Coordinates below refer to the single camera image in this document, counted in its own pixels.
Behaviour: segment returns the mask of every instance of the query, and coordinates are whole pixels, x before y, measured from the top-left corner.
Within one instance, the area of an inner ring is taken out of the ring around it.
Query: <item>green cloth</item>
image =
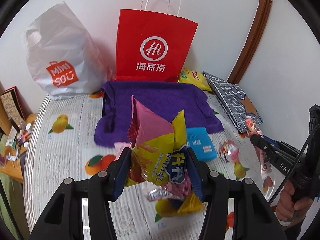
[[[3,152],[5,143],[7,141],[7,136],[3,135],[0,140],[0,153]],[[10,204],[13,216],[18,224],[20,232],[25,240],[29,239],[30,232],[27,224],[26,213],[24,210],[23,202],[23,192],[22,185],[14,179],[11,179],[9,176],[0,173],[0,180],[2,182],[5,194],[7,196],[8,202]],[[9,217],[7,209],[4,205],[3,199],[0,196],[0,217],[6,224],[7,228],[13,234],[13,236],[18,239],[17,232],[12,224],[12,221]]]

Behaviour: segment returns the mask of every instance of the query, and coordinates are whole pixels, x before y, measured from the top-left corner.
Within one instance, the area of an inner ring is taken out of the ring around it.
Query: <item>brown star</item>
[[[253,103],[250,101],[247,95],[244,95],[244,99],[238,98],[238,101],[239,103],[243,104],[244,110],[247,114],[254,114],[255,116],[259,117],[257,109],[254,107]]]

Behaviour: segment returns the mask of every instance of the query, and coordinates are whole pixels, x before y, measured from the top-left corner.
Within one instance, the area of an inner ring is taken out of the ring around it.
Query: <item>white plastic bag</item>
[[[65,3],[35,19],[24,41],[30,74],[50,99],[91,94],[111,78],[90,34]]]

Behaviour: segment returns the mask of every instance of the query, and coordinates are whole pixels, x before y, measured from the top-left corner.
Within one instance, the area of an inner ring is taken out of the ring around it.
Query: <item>white wall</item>
[[[36,113],[45,93],[33,82],[25,63],[21,36],[41,13],[65,1],[92,35],[114,68],[116,31],[121,8],[140,8],[141,0],[30,0],[0,38],[0,83],[17,86]],[[185,66],[221,78],[231,72],[250,30],[259,0],[182,0],[180,16],[199,23]],[[150,0],[149,10],[166,11],[166,0]],[[171,0],[176,14],[178,0]]]
[[[308,137],[308,110],[320,105],[319,62],[320,45],[306,22],[287,0],[273,0],[260,44],[239,84],[264,119],[265,135],[301,149]],[[311,207],[300,237],[319,207],[320,202]]]

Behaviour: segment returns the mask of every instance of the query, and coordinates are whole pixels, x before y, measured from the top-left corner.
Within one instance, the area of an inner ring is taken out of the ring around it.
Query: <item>hand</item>
[[[298,200],[296,203],[293,203],[291,200],[293,194],[293,184],[291,181],[288,180],[286,184],[284,184],[284,189],[280,193],[280,199],[276,208],[277,218],[282,221],[286,221],[288,218],[292,218],[293,213],[296,210],[299,210],[298,216],[295,217],[294,221],[290,224],[290,226],[293,226],[302,221],[313,203],[313,200],[308,197],[304,197]]]

